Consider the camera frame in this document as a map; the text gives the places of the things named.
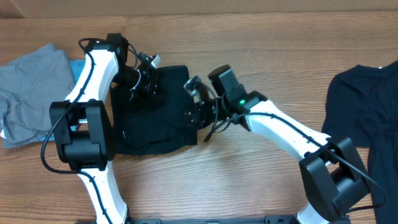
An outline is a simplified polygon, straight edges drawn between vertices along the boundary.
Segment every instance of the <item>black cloth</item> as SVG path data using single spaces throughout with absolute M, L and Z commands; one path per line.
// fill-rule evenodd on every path
M 128 102 L 125 88 L 111 90 L 117 153 L 165 154 L 197 144 L 197 129 L 184 118 L 184 112 L 195 110 L 193 98 L 183 87 L 189 79 L 188 68 L 163 67 L 156 72 L 156 96 Z
M 322 132 L 350 137 L 370 147 L 369 175 L 387 192 L 386 206 L 375 209 L 378 224 L 398 214 L 398 61 L 384 68 L 356 66 L 331 81 Z M 373 204 L 382 193 L 372 187 Z

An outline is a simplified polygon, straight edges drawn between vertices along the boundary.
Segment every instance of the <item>wooden table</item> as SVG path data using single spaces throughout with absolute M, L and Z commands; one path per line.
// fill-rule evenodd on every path
M 78 39 L 121 32 L 137 50 L 160 54 L 163 65 L 186 65 L 191 76 L 199 73 L 204 80 L 228 63 L 248 91 L 260 91 L 320 130 L 330 80 L 357 64 L 395 61 L 397 23 L 398 12 L 2 19 L 0 64 L 49 42 L 70 58 L 83 58 Z M 307 203 L 297 162 L 274 143 L 233 126 L 205 144 L 207 131 L 198 133 L 198 146 L 191 149 L 116 156 L 119 190 L 134 218 L 263 217 L 295 213 Z M 367 163 L 368 149 L 359 152 Z M 94 219 L 80 179 L 45 170 L 39 154 L 40 143 L 0 150 L 0 223 Z M 68 168 L 54 143 L 47 160 Z M 368 196 L 358 205 L 370 203 Z M 369 210 L 351 218 L 375 223 Z

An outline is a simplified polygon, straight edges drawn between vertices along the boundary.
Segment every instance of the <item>dark cloth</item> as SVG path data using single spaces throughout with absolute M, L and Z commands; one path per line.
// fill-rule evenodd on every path
M 117 153 L 165 154 L 197 144 L 197 129 L 184 119 L 184 112 L 195 110 L 183 87 L 189 79 L 188 68 L 164 67 L 157 72 L 157 96 L 127 102 L 125 88 L 111 90 Z
M 370 147 L 369 175 L 387 192 L 387 205 L 375 209 L 378 224 L 398 213 L 398 61 L 384 68 L 356 66 L 331 81 L 322 132 L 350 137 Z M 373 204 L 382 192 L 372 187 Z

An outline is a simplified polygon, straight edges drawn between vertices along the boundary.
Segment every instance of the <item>gray cloth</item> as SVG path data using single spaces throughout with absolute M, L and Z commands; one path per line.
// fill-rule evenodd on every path
M 53 44 L 0 67 L 0 80 L 4 148 L 46 135 L 51 128 L 51 103 L 63 101 L 75 86 L 66 53 Z

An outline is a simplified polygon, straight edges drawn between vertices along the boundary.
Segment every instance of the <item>robotic arm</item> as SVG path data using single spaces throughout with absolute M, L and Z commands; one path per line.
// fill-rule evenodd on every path
M 159 57 L 136 54 L 141 64 L 135 70 L 126 66 L 127 51 L 128 42 L 120 34 L 108 34 L 106 40 L 90 40 L 85 52 L 89 52 L 92 58 L 86 55 L 83 73 L 66 100 L 76 99 L 95 63 L 85 94 L 66 116 L 62 114 L 70 105 L 69 101 L 54 102 L 50 107 L 52 123 L 61 120 L 54 131 L 58 156 L 62 162 L 69 163 L 71 170 L 80 172 L 78 175 L 93 202 L 98 224 L 133 223 L 113 173 L 116 140 L 103 103 L 109 85 L 115 82 L 126 88 L 129 93 L 126 101 L 157 93 L 157 77 L 153 71 Z M 344 164 L 332 173 L 326 168 L 328 164 L 338 162 L 325 152 L 331 151 L 366 173 L 349 139 L 335 141 L 287 116 L 260 93 L 246 93 L 228 65 L 211 72 L 209 78 L 219 97 L 210 99 L 198 77 L 185 84 L 189 94 L 200 99 L 189 120 L 198 129 L 216 120 L 240 124 L 273 140 L 296 159 L 310 202 L 296 214 L 296 223 L 326 224 L 340 220 L 349 208 L 369 193 L 368 182 Z M 88 123 L 89 131 L 72 131 L 71 126 L 79 123 Z

